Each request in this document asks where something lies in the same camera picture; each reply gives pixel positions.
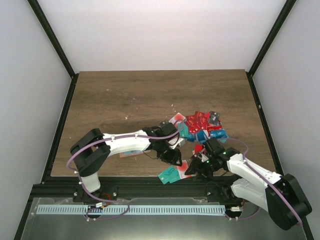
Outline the teal card large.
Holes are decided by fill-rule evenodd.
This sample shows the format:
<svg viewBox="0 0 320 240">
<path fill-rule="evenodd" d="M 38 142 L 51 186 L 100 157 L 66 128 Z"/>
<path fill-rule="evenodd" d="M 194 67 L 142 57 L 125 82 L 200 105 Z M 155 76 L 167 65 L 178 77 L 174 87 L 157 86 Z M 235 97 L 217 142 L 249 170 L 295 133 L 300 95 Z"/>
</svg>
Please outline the teal card large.
<svg viewBox="0 0 320 240">
<path fill-rule="evenodd" d="M 160 181 L 165 184 L 172 184 L 181 179 L 179 171 L 173 166 L 168 167 L 158 175 Z"/>
</svg>

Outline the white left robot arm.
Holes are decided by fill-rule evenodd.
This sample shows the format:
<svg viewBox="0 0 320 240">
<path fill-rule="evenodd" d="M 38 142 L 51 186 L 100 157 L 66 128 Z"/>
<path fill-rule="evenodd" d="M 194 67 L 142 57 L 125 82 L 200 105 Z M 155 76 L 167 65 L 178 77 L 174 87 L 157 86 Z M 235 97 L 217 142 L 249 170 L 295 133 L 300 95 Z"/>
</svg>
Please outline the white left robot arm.
<svg viewBox="0 0 320 240">
<path fill-rule="evenodd" d="M 83 136 L 71 149 L 67 168 L 79 177 L 79 184 L 85 189 L 89 201 L 97 202 L 102 196 L 98 171 L 105 160 L 113 155 L 130 151 L 155 151 L 162 162 L 182 165 L 183 137 L 174 123 L 167 120 L 159 126 L 144 127 L 135 132 L 109 134 L 94 128 Z"/>
</svg>

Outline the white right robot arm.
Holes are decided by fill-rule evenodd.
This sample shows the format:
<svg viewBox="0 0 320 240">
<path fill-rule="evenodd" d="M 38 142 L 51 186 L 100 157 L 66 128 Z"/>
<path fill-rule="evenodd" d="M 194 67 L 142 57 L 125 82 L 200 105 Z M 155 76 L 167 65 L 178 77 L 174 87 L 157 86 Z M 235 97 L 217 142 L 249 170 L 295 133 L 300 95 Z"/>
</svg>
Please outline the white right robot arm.
<svg viewBox="0 0 320 240">
<path fill-rule="evenodd" d="M 291 174 L 281 175 L 252 162 L 235 148 L 224 148 L 217 138 L 210 138 L 202 150 L 191 157 L 186 175 L 201 175 L 207 179 L 224 169 L 239 178 L 222 188 L 229 202 L 245 199 L 268 212 L 273 222 L 283 230 L 302 225 L 302 219 L 312 212 L 298 180 Z"/>
</svg>

